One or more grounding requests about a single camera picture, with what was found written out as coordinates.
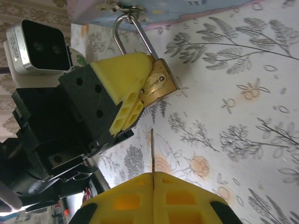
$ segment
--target yellow 3d-printed part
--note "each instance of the yellow 3d-printed part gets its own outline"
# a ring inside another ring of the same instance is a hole
[[[221,197],[162,172],[155,173],[154,224],[222,224],[211,202]]]
[[[97,209],[86,223],[223,223],[210,204],[227,205],[221,197],[162,172],[155,172],[154,183],[152,173],[145,173],[88,200],[82,208],[95,203]]]
[[[145,53],[136,52],[93,62],[90,66],[115,105],[122,102],[109,129],[111,135],[116,135],[119,131],[125,130],[124,125],[133,124],[138,118],[139,114],[136,115],[131,111],[139,100],[140,90],[152,71],[152,61]]]
[[[126,130],[129,127],[131,127],[131,125],[136,121],[136,119],[138,118],[138,116],[142,110],[143,110],[143,104],[142,104],[141,100],[138,98],[136,100],[130,114],[128,115],[128,118],[127,118],[125,124],[123,125],[122,130]]]
[[[153,224],[151,173],[133,178],[85,202],[97,209],[88,224]]]

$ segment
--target depth camera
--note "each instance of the depth camera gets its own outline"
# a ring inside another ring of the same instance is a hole
[[[15,70],[20,74],[47,74],[71,67],[63,33],[56,28],[23,20],[6,32]]]

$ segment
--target cable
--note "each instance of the cable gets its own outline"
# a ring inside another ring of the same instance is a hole
[[[92,166],[85,166],[85,165],[79,165],[76,168],[76,171],[81,174],[92,174],[98,170],[98,167],[95,165]]]
[[[91,175],[92,174],[78,174],[73,177],[73,180],[76,180],[76,181],[85,180],[86,178],[90,177]]]

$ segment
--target brass padlock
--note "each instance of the brass padlock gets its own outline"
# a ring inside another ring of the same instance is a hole
[[[166,61],[158,57],[143,28],[138,22],[138,19],[132,14],[121,15],[117,18],[113,26],[114,40],[121,53],[123,55],[127,53],[118,36],[119,25],[124,20],[127,20],[134,24],[145,46],[149,50],[150,57],[153,61],[153,70],[150,73],[148,79],[145,82],[144,87],[141,89],[139,94],[139,98],[143,106],[147,107],[152,103],[157,102],[163,99],[164,97],[168,96],[170,93],[178,90],[179,87]]]

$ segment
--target padlock shackle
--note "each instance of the padlock shackle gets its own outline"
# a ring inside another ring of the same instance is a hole
[[[148,37],[146,36],[142,26],[140,25],[140,23],[138,22],[137,18],[132,15],[132,14],[123,14],[120,17],[118,17],[113,25],[113,38],[118,46],[118,48],[121,51],[121,54],[124,55],[127,53],[125,47],[123,46],[120,37],[118,36],[118,28],[121,24],[122,21],[124,21],[125,19],[128,19],[129,21],[131,21],[137,32],[139,33],[140,37],[142,38],[142,41],[144,42],[145,46],[147,47],[147,49],[149,50],[149,53],[153,56],[153,58],[156,60],[159,59],[157,53],[154,50],[154,47],[151,45],[150,40],[148,39]]]

